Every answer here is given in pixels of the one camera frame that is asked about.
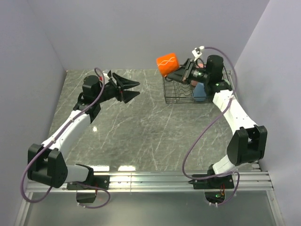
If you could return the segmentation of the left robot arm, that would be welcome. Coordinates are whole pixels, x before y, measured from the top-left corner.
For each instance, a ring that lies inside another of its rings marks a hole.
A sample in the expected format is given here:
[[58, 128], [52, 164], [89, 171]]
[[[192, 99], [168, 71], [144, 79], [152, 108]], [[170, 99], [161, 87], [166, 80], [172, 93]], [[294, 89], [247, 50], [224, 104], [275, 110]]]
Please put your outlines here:
[[139, 84], [112, 72], [85, 77], [82, 92], [68, 119], [42, 144], [33, 144], [28, 149], [27, 177], [53, 188], [69, 182], [78, 182], [83, 189], [92, 188], [94, 170], [81, 164], [67, 165], [64, 158], [76, 139], [98, 116], [102, 102], [115, 98], [128, 103], [140, 94], [131, 90]]

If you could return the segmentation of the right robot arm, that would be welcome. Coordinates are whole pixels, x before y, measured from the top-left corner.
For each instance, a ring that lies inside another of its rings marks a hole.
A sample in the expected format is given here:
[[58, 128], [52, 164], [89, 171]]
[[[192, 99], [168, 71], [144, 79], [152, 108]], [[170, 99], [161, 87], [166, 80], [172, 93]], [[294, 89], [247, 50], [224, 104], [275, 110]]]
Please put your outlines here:
[[210, 55], [203, 67], [195, 60], [187, 59], [180, 65], [175, 53], [157, 59], [158, 69], [165, 79], [181, 84], [192, 81], [204, 85], [207, 97], [221, 111], [232, 131], [226, 155], [213, 164], [206, 176], [187, 176], [191, 181], [206, 181], [210, 187], [219, 188], [227, 176], [242, 164], [261, 160], [265, 154], [268, 132], [265, 126], [257, 125], [244, 111], [235, 97], [235, 91], [223, 79], [224, 62], [218, 55]]

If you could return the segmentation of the blue plastic cup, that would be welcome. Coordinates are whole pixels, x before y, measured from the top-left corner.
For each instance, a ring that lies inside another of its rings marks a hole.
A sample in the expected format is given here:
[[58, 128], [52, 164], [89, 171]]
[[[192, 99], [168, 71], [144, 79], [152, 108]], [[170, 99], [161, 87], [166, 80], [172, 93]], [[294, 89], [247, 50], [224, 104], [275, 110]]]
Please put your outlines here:
[[206, 100], [206, 92], [203, 83], [198, 82], [196, 84], [192, 93], [192, 97], [197, 102], [203, 102]]

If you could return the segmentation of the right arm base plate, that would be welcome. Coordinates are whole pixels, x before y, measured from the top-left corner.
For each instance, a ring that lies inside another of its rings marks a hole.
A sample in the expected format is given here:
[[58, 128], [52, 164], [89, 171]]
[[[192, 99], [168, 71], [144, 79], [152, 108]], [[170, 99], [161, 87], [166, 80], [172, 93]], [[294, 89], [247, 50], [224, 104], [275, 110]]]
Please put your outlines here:
[[193, 185], [194, 190], [205, 190], [205, 199], [209, 204], [219, 205], [226, 200], [226, 189], [234, 189], [234, 180], [232, 175], [224, 177], [214, 177], [202, 180], [191, 180], [189, 184]]

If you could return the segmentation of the orange glass mug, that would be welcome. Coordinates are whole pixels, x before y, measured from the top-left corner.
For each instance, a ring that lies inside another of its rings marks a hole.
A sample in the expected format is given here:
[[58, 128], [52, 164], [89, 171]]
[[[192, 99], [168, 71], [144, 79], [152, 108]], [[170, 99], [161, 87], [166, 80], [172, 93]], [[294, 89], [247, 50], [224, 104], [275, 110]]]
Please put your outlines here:
[[166, 77], [169, 73], [176, 71], [180, 67], [175, 53], [169, 53], [158, 57], [156, 59], [156, 64], [162, 77]]

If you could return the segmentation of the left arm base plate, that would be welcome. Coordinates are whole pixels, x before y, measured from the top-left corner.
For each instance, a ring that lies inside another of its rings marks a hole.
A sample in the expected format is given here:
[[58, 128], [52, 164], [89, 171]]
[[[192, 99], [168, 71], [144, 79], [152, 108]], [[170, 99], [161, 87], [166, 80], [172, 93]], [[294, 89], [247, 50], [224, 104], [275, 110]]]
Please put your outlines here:
[[69, 182], [67, 191], [76, 191], [76, 201], [79, 204], [91, 204], [96, 200], [98, 192], [105, 192], [108, 198], [111, 198], [108, 192], [110, 183], [109, 175], [94, 176], [89, 182]]

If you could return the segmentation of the salmon pink plastic cup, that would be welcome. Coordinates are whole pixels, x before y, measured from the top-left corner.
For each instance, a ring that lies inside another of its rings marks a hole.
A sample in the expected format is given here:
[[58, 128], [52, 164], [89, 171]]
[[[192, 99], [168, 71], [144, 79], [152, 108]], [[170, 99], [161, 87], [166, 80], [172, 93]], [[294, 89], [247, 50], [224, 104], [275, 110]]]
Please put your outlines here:
[[196, 84], [204, 83], [206, 81], [206, 75], [204, 74], [205, 69], [203, 64], [193, 65], [190, 72], [190, 84], [191, 86], [196, 86]]

